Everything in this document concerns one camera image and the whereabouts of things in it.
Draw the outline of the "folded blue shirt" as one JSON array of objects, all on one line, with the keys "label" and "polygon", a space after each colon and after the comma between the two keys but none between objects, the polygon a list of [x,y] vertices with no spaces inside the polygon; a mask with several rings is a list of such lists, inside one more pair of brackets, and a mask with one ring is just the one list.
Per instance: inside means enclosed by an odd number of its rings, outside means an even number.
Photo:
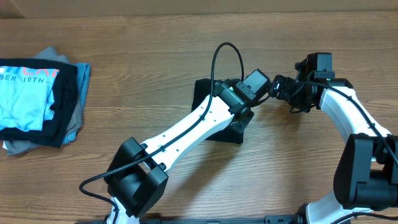
[{"label": "folded blue shirt", "polygon": [[90,84],[91,65],[89,63],[74,63],[74,65],[78,67],[76,75],[78,101],[72,114],[72,118],[67,126],[66,135],[63,138],[62,144],[68,144],[75,141],[77,133],[83,126],[83,110]]}]

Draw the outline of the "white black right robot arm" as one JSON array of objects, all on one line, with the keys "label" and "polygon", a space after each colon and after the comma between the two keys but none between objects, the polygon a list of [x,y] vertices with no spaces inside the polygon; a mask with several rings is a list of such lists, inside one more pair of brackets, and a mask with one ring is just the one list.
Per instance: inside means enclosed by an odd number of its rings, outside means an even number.
[{"label": "white black right robot arm", "polygon": [[360,103],[353,85],[337,78],[330,53],[313,53],[295,64],[295,78],[276,75],[269,95],[284,100],[291,113],[315,108],[328,115],[344,140],[333,189],[302,205],[292,223],[350,223],[397,207],[397,136],[382,127]]}]

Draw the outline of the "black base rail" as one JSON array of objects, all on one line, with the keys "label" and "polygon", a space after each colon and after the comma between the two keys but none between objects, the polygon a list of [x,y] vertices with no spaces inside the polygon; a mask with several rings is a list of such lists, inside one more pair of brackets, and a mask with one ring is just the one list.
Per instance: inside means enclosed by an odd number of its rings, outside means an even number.
[{"label": "black base rail", "polygon": [[222,218],[222,219],[186,219],[186,220],[162,220],[162,219],[134,219],[119,221],[116,223],[137,224],[294,224],[298,222],[294,215],[267,215],[264,218]]}]

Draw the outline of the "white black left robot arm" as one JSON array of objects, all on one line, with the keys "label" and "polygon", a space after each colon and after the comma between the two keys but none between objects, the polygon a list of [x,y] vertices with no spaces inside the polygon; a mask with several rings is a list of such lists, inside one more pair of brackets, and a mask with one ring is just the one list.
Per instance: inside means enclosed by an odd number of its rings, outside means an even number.
[{"label": "white black left robot arm", "polygon": [[251,107],[270,85],[260,70],[244,80],[217,81],[213,95],[170,129],[142,143],[124,141],[108,168],[118,172],[104,180],[114,202],[106,222],[138,223],[163,195],[171,168],[204,140],[241,144]]}]

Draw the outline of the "folded black printed t-shirt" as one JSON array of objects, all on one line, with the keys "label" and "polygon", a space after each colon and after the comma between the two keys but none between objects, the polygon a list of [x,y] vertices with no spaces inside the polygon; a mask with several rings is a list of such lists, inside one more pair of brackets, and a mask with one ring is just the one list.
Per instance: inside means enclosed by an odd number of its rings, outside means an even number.
[{"label": "folded black printed t-shirt", "polygon": [[1,139],[60,147],[78,101],[78,67],[1,59]]}]

